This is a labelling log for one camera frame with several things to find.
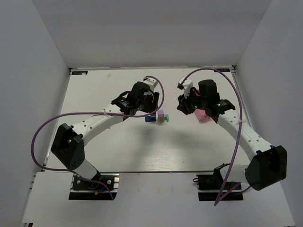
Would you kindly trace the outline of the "pink plastic box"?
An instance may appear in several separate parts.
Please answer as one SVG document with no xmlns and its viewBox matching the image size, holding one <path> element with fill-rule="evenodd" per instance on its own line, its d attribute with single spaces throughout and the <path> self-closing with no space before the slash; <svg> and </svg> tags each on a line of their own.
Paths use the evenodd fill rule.
<svg viewBox="0 0 303 227">
<path fill-rule="evenodd" d="M 200 97 L 200 92 L 199 90 L 197 90 L 196 88 L 192 88 L 192 90 L 194 91 L 195 95 L 197 97 Z M 199 122 L 203 122 L 208 120 L 210 117 L 206 114 L 205 110 L 202 109 L 195 109 L 194 114 L 196 116 L 196 118 L 198 119 Z"/>
</svg>

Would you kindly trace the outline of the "dark blue rectangular block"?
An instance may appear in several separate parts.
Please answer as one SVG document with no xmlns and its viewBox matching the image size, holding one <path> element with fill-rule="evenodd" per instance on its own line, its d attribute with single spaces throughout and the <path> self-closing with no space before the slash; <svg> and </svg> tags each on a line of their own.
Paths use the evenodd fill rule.
<svg viewBox="0 0 303 227">
<path fill-rule="evenodd" d="M 146 122 L 156 122 L 156 116 L 145 116 L 145 121 Z"/>
</svg>

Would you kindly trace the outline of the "purple printed cube block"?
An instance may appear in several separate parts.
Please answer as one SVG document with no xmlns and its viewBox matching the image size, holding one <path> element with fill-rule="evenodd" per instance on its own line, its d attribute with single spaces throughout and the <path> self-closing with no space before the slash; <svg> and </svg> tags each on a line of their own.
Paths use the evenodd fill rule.
<svg viewBox="0 0 303 227">
<path fill-rule="evenodd" d="M 164 111 L 163 110 L 159 110 L 158 111 L 158 116 L 164 115 Z"/>
</svg>

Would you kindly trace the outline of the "green hospital arch block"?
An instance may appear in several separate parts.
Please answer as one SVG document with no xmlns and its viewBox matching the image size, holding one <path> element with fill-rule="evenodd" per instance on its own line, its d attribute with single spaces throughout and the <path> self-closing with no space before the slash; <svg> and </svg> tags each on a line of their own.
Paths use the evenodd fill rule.
<svg viewBox="0 0 303 227">
<path fill-rule="evenodd" d="M 168 122 L 168 121 L 169 121 L 169 115 L 168 115 L 168 114 L 165 114 L 164 116 L 165 116 L 164 119 L 163 119 L 163 120 L 159 120 L 159 119 L 158 119 L 158 122 L 160 122 L 160 123 Z"/>
</svg>

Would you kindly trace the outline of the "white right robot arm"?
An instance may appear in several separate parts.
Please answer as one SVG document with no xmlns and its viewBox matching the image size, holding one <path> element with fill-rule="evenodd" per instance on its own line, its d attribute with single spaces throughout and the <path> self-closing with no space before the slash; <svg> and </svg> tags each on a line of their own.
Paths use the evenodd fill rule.
<svg viewBox="0 0 303 227">
<path fill-rule="evenodd" d="M 286 178 L 287 152 L 282 146 L 273 146 L 259 136 L 247 123 L 240 120 L 240 114 L 227 99 L 221 99 L 216 83 L 202 80 L 199 88 L 193 87 L 189 79 L 182 78 L 178 88 L 184 93 L 178 97 L 177 109 L 186 115 L 195 110 L 204 110 L 206 115 L 225 129 L 244 150 L 250 163 L 248 165 L 222 164 L 214 169 L 214 179 L 222 184 L 226 176 L 232 182 L 249 184 L 260 191 Z"/>
</svg>

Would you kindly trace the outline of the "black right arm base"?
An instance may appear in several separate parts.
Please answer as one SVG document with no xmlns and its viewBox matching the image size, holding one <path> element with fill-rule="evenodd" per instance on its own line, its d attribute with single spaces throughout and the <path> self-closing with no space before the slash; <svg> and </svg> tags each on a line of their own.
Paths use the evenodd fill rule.
<svg viewBox="0 0 303 227">
<path fill-rule="evenodd" d="M 216 179 L 213 174 L 197 175 L 193 179 L 197 185 L 199 201 L 215 201 L 221 188 L 221 181 Z M 223 201 L 242 201 L 242 187 L 238 185 L 230 194 L 223 198 Z"/>
</svg>

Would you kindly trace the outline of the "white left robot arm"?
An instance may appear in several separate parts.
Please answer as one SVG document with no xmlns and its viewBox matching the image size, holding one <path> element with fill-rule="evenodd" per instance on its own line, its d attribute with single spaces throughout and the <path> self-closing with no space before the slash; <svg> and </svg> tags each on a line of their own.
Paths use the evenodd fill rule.
<svg viewBox="0 0 303 227">
<path fill-rule="evenodd" d="M 101 115 L 93 115 L 71 126 L 61 124 L 51 152 L 67 170 L 89 180 L 99 180 L 99 171 L 85 158 L 85 146 L 106 129 L 134 116 L 138 111 L 155 111 L 159 99 L 159 93 L 154 91 L 157 84 L 151 78 L 136 82 L 131 91 L 125 91 L 114 99 Z"/>
</svg>

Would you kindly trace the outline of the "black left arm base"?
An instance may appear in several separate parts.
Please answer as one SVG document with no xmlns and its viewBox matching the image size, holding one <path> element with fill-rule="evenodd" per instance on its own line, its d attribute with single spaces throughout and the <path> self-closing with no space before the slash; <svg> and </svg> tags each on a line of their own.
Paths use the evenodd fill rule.
<svg viewBox="0 0 303 227">
<path fill-rule="evenodd" d="M 71 182 L 69 200 L 71 201 L 112 201 L 116 198 L 119 184 L 119 174 L 101 174 L 99 183 L 83 181 L 79 176 L 74 175 Z"/>
</svg>

